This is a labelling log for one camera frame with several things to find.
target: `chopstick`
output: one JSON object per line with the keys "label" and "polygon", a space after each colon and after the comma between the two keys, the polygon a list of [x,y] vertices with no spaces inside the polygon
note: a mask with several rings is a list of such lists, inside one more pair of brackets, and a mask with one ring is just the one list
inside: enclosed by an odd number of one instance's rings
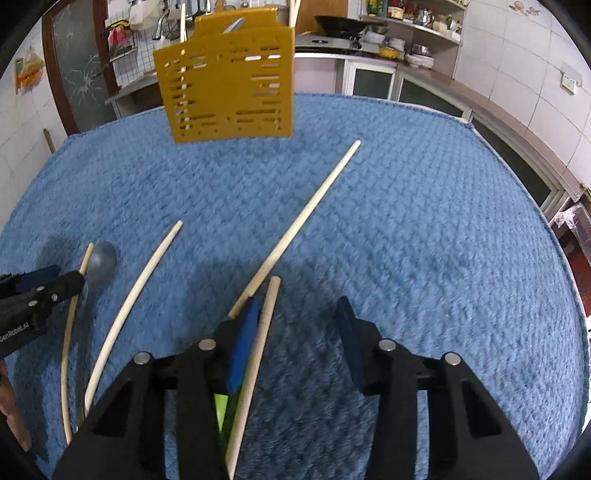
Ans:
{"label": "chopstick", "polygon": [[326,180],[322,183],[320,188],[316,190],[314,196],[310,199],[310,201],[306,204],[306,206],[302,209],[300,214],[296,217],[294,222],[291,226],[287,229],[287,232],[283,234],[279,243],[275,246],[275,248],[271,251],[267,259],[263,262],[260,266],[258,271],[256,272],[255,276],[252,277],[252,280],[246,286],[242,295],[238,298],[228,316],[232,319],[236,318],[244,303],[248,299],[248,297],[252,297],[255,292],[258,290],[258,287],[265,281],[267,275],[271,273],[271,270],[277,263],[277,261],[281,258],[287,247],[290,246],[291,241],[296,237],[302,226],[304,226],[306,220],[312,215],[314,209],[318,206],[322,197],[328,192],[330,186],[335,182],[336,177],[343,171],[351,157],[357,152],[357,149],[361,145],[361,140],[355,140],[353,145],[349,148],[347,153],[341,158],[340,162],[337,163],[337,166],[334,168],[332,172],[330,172],[329,176],[326,177]]}
{"label": "chopstick", "polygon": [[166,238],[164,238],[160,246],[154,252],[154,255],[152,255],[152,258],[150,258],[150,261],[148,261],[148,264],[142,270],[142,273],[139,275],[133,288],[123,302],[123,306],[117,314],[117,317],[115,317],[113,325],[111,325],[111,329],[109,330],[107,338],[105,339],[105,343],[103,343],[103,346],[100,349],[99,357],[96,360],[95,367],[92,369],[92,375],[90,376],[88,387],[86,388],[86,393],[84,395],[84,408],[87,415],[88,411],[90,410],[90,406],[92,405],[92,401],[95,398],[96,389],[99,386],[100,377],[103,374],[103,370],[105,369],[107,359],[111,354],[111,350],[113,349],[115,341],[117,340],[117,337],[123,328],[123,324],[125,323],[129,312],[131,312],[131,309],[133,308],[135,301],[138,299],[139,294],[142,293],[142,290],[150,279],[150,275],[156,269],[156,266],[166,253],[166,250],[173,242],[174,237],[177,236],[177,233],[182,226],[183,223],[179,220],[168,233]]}
{"label": "chopstick", "polygon": [[[86,253],[80,266],[80,275],[86,275],[90,256],[95,249],[93,243],[86,248]],[[72,327],[74,317],[76,316],[76,307],[78,305],[78,295],[70,300],[68,316],[66,320],[66,329],[64,330],[64,345],[61,350],[61,373],[60,373],[60,392],[61,392],[61,419],[64,423],[64,433],[66,434],[66,443],[69,445],[72,441],[72,427],[70,425],[70,409],[68,405],[68,355],[70,354],[70,342],[72,341]]]}
{"label": "chopstick", "polygon": [[275,308],[275,301],[277,300],[277,293],[279,292],[279,285],[281,279],[279,277],[271,277],[269,287],[267,288],[267,295],[265,296],[265,303],[262,306],[261,318],[259,319],[258,330],[256,331],[255,341],[252,344],[252,353],[248,358],[246,365],[246,373],[244,375],[244,382],[238,398],[238,406],[232,423],[232,431],[230,432],[230,439],[228,440],[228,449],[226,450],[226,465],[228,466],[228,477],[230,480],[234,478],[236,472],[236,464],[238,463],[238,455],[240,454],[240,445],[242,444],[242,437],[246,429],[246,421],[248,419],[248,411],[251,408],[252,396],[255,391],[256,378],[261,367],[262,354],[267,342],[267,334],[271,326],[271,319],[273,317],[273,310]]}

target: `human hand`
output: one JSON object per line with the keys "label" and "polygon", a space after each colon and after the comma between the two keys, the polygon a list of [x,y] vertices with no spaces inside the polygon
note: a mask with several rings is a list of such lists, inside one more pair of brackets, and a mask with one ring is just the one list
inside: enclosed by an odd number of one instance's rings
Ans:
{"label": "human hand", "polygon": [[0,362],[0,411],[7,418],[6,423],[23,450],[31,449],[31,434],[25,427],[22,415],[17,408],[17,398],[8,379],[6,363]]}

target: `spoon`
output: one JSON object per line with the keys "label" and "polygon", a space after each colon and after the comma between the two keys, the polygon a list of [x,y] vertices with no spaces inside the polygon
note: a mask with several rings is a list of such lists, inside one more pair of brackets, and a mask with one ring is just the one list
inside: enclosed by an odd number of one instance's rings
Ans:
{"label": "spoon", "polygon": [[117,266],[117,252],[109,242],[99,242],[90,256],[86,270],[88,294],[82,321],[79,325],[79,341],[76,355],[76,423],[78,428],[85,419],[84,393],[86,383],[86,364],[88,343],[90,340],[90,324],[93,319],[96,299],[102,289],[110,282]]}

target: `yellow utensil holder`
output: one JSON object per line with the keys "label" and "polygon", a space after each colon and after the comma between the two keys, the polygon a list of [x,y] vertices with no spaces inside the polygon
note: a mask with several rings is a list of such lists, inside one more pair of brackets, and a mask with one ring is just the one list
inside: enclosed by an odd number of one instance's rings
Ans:
{"label": "yellow utensil holder", "polygon": [[154,63],[176,142],[291,136],[294,30],[277,7],[197,17],[194,34]]}

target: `white tile wall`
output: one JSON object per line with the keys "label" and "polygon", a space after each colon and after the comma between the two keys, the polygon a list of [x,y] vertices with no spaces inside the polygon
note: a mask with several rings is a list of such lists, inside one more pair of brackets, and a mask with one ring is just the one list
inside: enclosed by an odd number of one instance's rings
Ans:
{"label": "white tile wall", "polygon": [[472,27],[462,29],[462,53],[490,65],[499,67],[503,56],[503,39]]}
{"label": "white tile wall", "polygon": [[505,40],[515,43],[547,60],[550,52],[550,30],[532,21],[529,17],[511,10],[508,10],[506,15]]}
{"label": "white tile wall", "polygon": [[589,112],[589,116],[587,117],[587,123],[585,123],[583,135],[587,137],[588,140],[591,140],[591,112]]}
{"label": "white tile wall", "polygon": [[478,30],[492,33],[497,37],[505,36],[507,15],[504,9],[479,1],[472,1],[466,10],[465,24]]}
{"label": "white tile wall", "polygon": [[571,173],[585,185],[591,185],[591,142],[581,137],[569,163]]}
{"label": "white tile wall", "polygon": [[568,165],[581,138],[581,132],[543,98],[538,100],[535,107],[530,130]]}
{"label": "white tile wall", "polygon": [[496,73],[496,68],[462,53],[457,61],[455,79],[488,98],[495,85]]}
{"label": "white tile wall", "polygon": [[570,122],[583,131],[589,110],[591,109],[591,95],[579,89],[575,95],[560,84],[562,74],[559,69],[548,64],[544,87],[541,97],[562,113]]}
{"label": "white tile wall", "polygon": [[499,72],[491,101],[513,115],[524,125],[529,125],[539,96],[517,80]]}
{"label": "white tile wall", "polygon": [[532,52],[505,40],[499,70],[533,90],[542,90],[547,62]]}
{"label": "white tile wall", "polygon": [[[27,35],[14,59],[22,57],[29,47],[43,57],[41,21]],[[50,156],[43,128],[49,131],[56,148],[66,139],[47,72],[43,71],[39,84],[15,94],[14,59],[0,79],[0,231]]]}
{"label": "white tile wall", "polygon": [[[511,0],[471,0],[455,79],[529,127],[591,186],[591,69],[545,7],[522,1],[540,14],[515,12]],[[563,63],[583,78],[574,96],[560,85]]]}

